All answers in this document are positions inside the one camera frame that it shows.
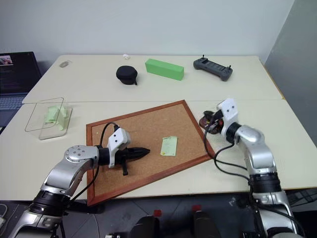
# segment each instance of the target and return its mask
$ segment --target green object in container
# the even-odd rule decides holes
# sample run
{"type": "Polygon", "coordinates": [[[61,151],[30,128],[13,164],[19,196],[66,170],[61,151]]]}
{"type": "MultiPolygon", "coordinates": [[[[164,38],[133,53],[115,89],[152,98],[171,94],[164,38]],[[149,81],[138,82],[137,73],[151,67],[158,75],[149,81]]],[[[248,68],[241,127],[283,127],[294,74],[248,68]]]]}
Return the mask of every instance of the green object in container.
{"type": "Polygon", "coordinates": [[[184,67],[156,59],[148,59],[145,62],[145,67],[148,73],[154,73],[176,80],[182,80],[184,76],[184,67]]]}

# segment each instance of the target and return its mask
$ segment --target laptop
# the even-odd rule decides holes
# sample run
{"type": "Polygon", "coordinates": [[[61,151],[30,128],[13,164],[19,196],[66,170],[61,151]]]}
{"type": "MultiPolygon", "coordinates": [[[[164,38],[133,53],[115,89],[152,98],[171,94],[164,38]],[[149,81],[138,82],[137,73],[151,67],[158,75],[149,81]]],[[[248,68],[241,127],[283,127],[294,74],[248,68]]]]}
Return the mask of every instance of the laptop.
{"type": "Polygon", "coordinates": [[[40,78],[33,52],[0,54],[0,127],[8,125],[40,78]]]}

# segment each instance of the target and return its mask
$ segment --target table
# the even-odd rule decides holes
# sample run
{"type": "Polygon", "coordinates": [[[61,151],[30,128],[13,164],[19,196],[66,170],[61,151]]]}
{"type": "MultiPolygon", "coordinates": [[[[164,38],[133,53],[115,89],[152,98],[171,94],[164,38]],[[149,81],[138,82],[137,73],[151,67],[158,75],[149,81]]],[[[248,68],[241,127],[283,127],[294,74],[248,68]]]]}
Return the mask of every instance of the table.
{"type": "MultiPolygon", "coordinates": [[[[187,101],[198,120],[205,110],[214,110],[220,100],[187,101]]],[[[317,149],[285,100],[236,100],[239,121],[261,130],[272,150],[284,189],[317,186],[317,149]]],[[[24,131],[34,104],[25,104],[0,135],[0,200],[32,200],[49,171],[64,151],[85,144],[85,125],[168,102],[78,102],[73,107],[68,132],[63,137],[40,141],[24,131]]],[[[215,150],[227,145],[220,135],[208,135],[215,150]]],[[[244,164],[241,151],[234,147],[220,158],[244,164]]],[[[84,175],[77,191],[86,185],[84,175]]],[[[166,177],[120,197],[247,191],[243,179],[223,174],[212,161],[166,177]]]]}
{"type": "Polygon", "coordinates": [[[193,61],[201,56],[60,56],[43,75],[23,103],[36,103],[56,97],[67,102],[138,102],[138,101],[207,101],[223,100],[280,100],[282,95],[270,79],[257,56],[208,57],[219,64],[231,65],[233,73],[222,82],[203,70],[196,70],[193,61]],[[147,73],[149,58],[184,66],[182,81],[147,73]],[[65,68],[59,67],[69,61],[65,68]],[[135,85],[124,85],[115,76],[122,65],[138,71],[135,85]]]}

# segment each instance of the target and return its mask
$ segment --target green sticky note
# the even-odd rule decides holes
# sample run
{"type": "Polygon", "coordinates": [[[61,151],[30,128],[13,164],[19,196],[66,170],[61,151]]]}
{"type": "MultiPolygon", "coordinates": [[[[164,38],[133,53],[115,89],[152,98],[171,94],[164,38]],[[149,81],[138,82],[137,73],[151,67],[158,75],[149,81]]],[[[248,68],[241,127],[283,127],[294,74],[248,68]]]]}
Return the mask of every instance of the green sticky note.
{"type": "Polygon", "coordinates": [[[59,130],[64,130],[66,117],[67,110],[64,106],[52,106],[49,107],[49,111],[45,118],[45,123],[56,123],[59,130]]]}
{"type": "Polygon", "coordinates": [[[160,155],[176,156],[177,136],[164,137],[160,155]]]}

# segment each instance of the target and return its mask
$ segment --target remote controller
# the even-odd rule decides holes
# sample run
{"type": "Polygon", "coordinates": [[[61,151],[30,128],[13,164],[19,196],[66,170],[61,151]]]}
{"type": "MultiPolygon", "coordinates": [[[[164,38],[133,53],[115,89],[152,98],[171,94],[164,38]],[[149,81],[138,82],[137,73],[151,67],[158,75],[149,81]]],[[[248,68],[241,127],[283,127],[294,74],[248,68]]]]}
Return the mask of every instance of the remote controller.
{"type": "Polygon", "coordinates": [[[224,67],[220,64],[209,61],[204,57],[204,55],[202,58],[194,61],[194,68],[203,69],[209,73],[213,73],[219,76],[222,81],[227,81],[233,71],[231,65],[229,67],[224,67]]]}

